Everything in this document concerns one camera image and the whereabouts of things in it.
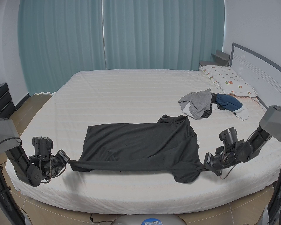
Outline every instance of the mattress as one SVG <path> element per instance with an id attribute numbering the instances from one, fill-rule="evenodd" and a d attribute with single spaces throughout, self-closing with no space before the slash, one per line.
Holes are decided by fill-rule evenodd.
<path id="1" fill-rule="evenodd" d="M 53 154 L 63 149 L 78 160 L 89 125 L 154 123 L 163 115 L 182 114 L 178 100 L 189 92 L 218 89 L 202 71 L 105 70 L 79 72 L 59 89 L 23 132 L 22 146 L 34 154 L 32 137 L 50 137 Z M 242 121 L 230 111 L 213 110 L 208 119 L 190 124 L 198 135 L 199 157 L 215 154 L 222 145 L 219 133 L 235 127 L 238 139 L 247 139 L 264 111 L 251 98 L 239 98 L 248 108 Z M 70 166 L 48 184 L 34 188 L 21 182 L 10 161 L 6 170 L 17 190 L 41 202 L 91 213 L 188 213 L 214 208 L 263 189 L 276 181 L 281 144 L 272 138 L 258 157 L 238 164 L 225 180 L 201 172 L 192 183 L 177 183 L 168 172 L 75 172 Z"/>

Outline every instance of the bed headboard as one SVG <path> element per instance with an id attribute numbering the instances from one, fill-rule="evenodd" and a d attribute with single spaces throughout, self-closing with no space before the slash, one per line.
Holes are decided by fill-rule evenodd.
<path id="1" fill-rule="evenodd" d="M 281 66 L 236 43 L 232 44 L 229 65 L 251 84 L 266 108 L 281 105 Z"/>

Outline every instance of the blue logo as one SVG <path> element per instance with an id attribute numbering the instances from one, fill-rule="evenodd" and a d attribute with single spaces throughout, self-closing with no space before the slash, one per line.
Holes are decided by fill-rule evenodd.
<path id="1" fill-rule="evenodd" d="M 142 222 L 141 225 L 163 225 L 162 222 L 158 219 L 149 218 Z"/>

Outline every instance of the curtain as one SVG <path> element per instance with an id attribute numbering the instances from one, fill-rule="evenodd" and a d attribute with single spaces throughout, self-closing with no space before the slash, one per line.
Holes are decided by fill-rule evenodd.
<path id="1" fill-rule="evenodd" d="M 21 0 L 18 36 L 30 95 L 53 93 L 79 71 L 105 69 L 101 0 Z"/>
<path id="2" fill-rule="evenodd" d="M 224 0 L 104 0 L 107 69 L 198 70 L 222 50 Z"/>

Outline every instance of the white bed sheet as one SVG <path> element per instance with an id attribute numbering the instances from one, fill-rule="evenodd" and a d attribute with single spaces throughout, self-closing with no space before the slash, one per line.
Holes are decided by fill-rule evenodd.
<path id="1" fill-rule="evenodd" d="M 202 71 L 106 70 L 79 72 L 58 90 L 35 115 L 21 138 L 33 155 L 34 136 L 50 137 L 53 153 L 63 149 L 78 160 L 87 126 L 103 123 L 153 123 L 163 115 L 182 114 L 178 100 L 187 93 L 217 88 Z M 190 124 L 198 134 L 201 162 L 207 152 L 222 145 L 219 133 L 235 127 L 238 139 L 247 139 L 264 111 L 251 98 L 239 98 L 250 112 L 242 121 L 230 111 L 213 110 L 208 119 Z M 281 144 L 272 138 L 259 156 L 240 163 L 225 179 L 202 172 L 193 183 L 177 183 L 168 172 L 74 172 L 34 188 L 21 182 L 10 161 L 6 170 L 17 190 L 57 207 L 93 213 L 187 213 L 214 208 L 263 189 L 276 181 Z"/>

